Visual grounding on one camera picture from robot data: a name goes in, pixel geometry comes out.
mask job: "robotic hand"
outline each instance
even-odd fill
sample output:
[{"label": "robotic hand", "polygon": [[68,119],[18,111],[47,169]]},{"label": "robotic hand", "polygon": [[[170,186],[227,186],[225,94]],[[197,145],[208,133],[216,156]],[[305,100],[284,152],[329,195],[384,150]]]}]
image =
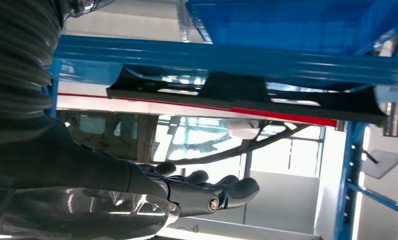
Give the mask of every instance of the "robotic hand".
[{"label": "robotic hand", "polygon": [[146,176],[158,183],[167,193],[167,199],[178,205],[180,217],[207,215],[217,210],[244,206],[259,192],[258,183],[252,178],[239,180],[228,175],[216,184],[210,184],[203,170],[189,176],[168,176],[175,171],[175,165],[164,162],[153,167],[139,165]]}]

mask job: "metal rod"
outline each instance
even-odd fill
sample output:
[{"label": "metal rod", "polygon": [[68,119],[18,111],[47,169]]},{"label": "metal rod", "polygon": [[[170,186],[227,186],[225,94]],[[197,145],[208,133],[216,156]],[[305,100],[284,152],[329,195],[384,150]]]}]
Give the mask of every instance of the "metal rod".
[{"label": "metal rod", "polygon": [[375,164],[379,164],[379,163],[380,163],[380,162],[379,162],[378,160],[376,160],[368,151],[363,150],[362,152],[365,153],[366,156],[367,156],[367,158],[368,158],[369,160],[371,160],[373,163],[375,163]]},{"label": "metal rod", "polygon": [[319,134],[320,142],[318,143],[317,165],[315,166],[315,177],[317,178],[321,176],[322,158],[324,156],[324,143],[326,135],[327,135],[327,128],[321,127],[321,131]]},{"label": "metal rod", "polygon": [[383,135],[398,138],[398,102],[387,103],[386,114],[389,117],[384,125]]},{"label": "metal rod", "polygon": [[382,205],[393,209],[398,212],[398,201],[388,198],[376,191],[367,189],[366,187],[359,186],[356,183],[350,183],[348,187],[354,191],[361,192],[363,195],[381,203]]},{"label": "metal rod", "polygon": [[253,156],[252,151],[246,153],[243,178],[250,178],[250,168],[252,167],[252,156]]},{"label": "metal rod", "polygon": [[186,176],[186,168],[182,168],[180,171],[180,175],[185,177]]}]

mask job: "red strip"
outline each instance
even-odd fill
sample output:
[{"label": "red strip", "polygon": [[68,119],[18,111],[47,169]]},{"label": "red strip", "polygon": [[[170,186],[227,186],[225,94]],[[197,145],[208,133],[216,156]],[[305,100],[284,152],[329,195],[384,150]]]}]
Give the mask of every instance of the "red strip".
[{"label": "red strip", "polygon": [[[72,97],[101,98],[101,99],[108,98],[106,96],[72,94],[72,93],[59,93],[59,95],[60,96],[72,96]],[[251,110],[251,109],[236,108],[236,107],[231,108],[231,109],[226,109],[226,108],[220,108],[220,107],[192,105],[192,104],[185,104],[185,103],[173,103],[173,102],[166,102],[166,101],[138,99],[138,98],[132,98],[132,97],[116,97],[115,99],[157,103],[157,104],[170,104],[170,105],[194,107],[194,108],[210,109],[210,110],[219,110],[219,111],[226,111],[226,112],[232,112],[232,113],[238,113],[238,114],[249,114],[249,115],[262,116],[262,117],[268,117],[268,118],[284,119],[284,120],[289,120],[289,121],[294,121],[294,122],[301,122],[301,123],[328,126],[328,127],[336,126],[336,120],[330,119],[330,118],[323,118],[323,117],[301,116],[301,115],[276,113],[276,112],[268,112],[268,111],[260,111],[260,110]]]},{"label": "red strip", "polygon": [[259,110],[251,110],[251,109],[244,109],[244,108],[232,108],[230,112],[239,113],[239,114],[250,114],[250,115],[257,115],[275,119],[285,119],[295,122],[301,123],[308,123],[308,124],[315,124],[327,127],[335,127],[336,120],[330,118],[322,118],[322,117],[315,117],[315,116],[301,116],[301,115],[292,115],[292,114],[285,114],[285,113],[276,113],[276,112],[268,112],[268,111],[259,111]]}]

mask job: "black mechanical finger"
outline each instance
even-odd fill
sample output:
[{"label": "black mechanical finger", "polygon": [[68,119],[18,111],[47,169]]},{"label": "black mechanical finger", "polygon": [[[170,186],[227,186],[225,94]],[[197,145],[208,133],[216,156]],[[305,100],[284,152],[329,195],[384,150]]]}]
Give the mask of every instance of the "black mechanical finger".
[{"label": "black mechanical finger", "polygon": [[244,178],[222,191],[220,209],[233,209],[244,206],[258,194],[259,190],[256,180],[249,177]]},{"label": "black mechanical finger", "polygon": [[188,177],[186,177],[186,182],[189,184],[197,185],[206,182],[209,179],[207,172],[203,170],[194,171]]},{"label": "black mechanical finger", "polygon": [[177,171],[177,167],[172,162],[164,161],[163,163],[156,166],[155,170],[158,174],[167,177]]},{"label": "black mechanical finger", "polygon": [[239,179],[238,177],[234,176],[234,175],[228,175],[223,177],[221,180],[219,180],[218,183],[216,183],[217,185],[219,184],[224,184],[224,185],[234,185],[236,183],[238,183]]}]

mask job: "corrugated black tube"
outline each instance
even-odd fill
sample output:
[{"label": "corrugated black tube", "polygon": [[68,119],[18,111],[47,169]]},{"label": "corrugated black tube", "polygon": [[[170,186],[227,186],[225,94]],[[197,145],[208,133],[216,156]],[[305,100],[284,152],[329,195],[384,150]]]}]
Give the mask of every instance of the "corrugated black tube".
[{"label": "corrugated black tube", "polygon": [[29,138],[51,125],[45,70],[61,32],[61,13],[51,0],[0,0],[0,142]]}]

